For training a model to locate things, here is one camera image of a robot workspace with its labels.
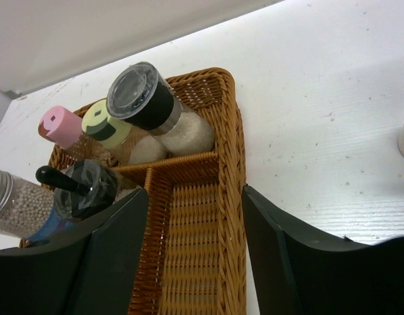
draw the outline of wicker basket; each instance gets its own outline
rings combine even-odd
[[[172,77],[168,83],[176,97],[215,128],[215,148],[116,168],[144,186],[150,197],[129,314],[245,314],[240,196],[245,157],[235,83],[219,68]],[[49,165],[65,169],[69,161],[55,146]]]

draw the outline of white tabletop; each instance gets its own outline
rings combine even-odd
[[[53,148],[37,134],[43,113],[106,96],[141,60],[166,77],[232,73],[248,183],[278,206],[358,242],[404,235],[404,0],[287,0],[14,100],[0,169],[35,181]],[[258,314],[253,286],[249,265],[248,314]]]

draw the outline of spice jar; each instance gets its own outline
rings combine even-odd
[[[182,104],[148,62],[123,71],[107,97],[108,113],[156,137],[175,156],[210,151],[215,132],[209,123]]]
[[[44,139],[59,145],[78,161],[87,158],[108,161],[110,154],[82,133],[81,124],[82,118],[62,106],[54,106],[41,118],[38,133]]]
[[[53,192],[0,171],[0,234],[37,241],[72,223],[53,208]]]
[[[88,109],[82,120],[82,131],[98,141],[123,165],[158,161],[168,154],[162,144],[147,137],[136,144],[136,128],[112,117],[107,112],[106,100],[100,100]]]
[[[40,167],[37,179],[55,186],[55,211],[64,219],[81,221],[110,207],[123,190],[136,184],[91,159],[69,167],[64,174]]]

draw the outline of black handle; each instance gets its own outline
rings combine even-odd
[[[90,187],[77,182],[69,176],[63,174],[58,169],[51,166],[41,166],[37,172],[35,172],[36,179],[42,183],[69,192],[75,192],[81,196],[86,196],[90,190]]]

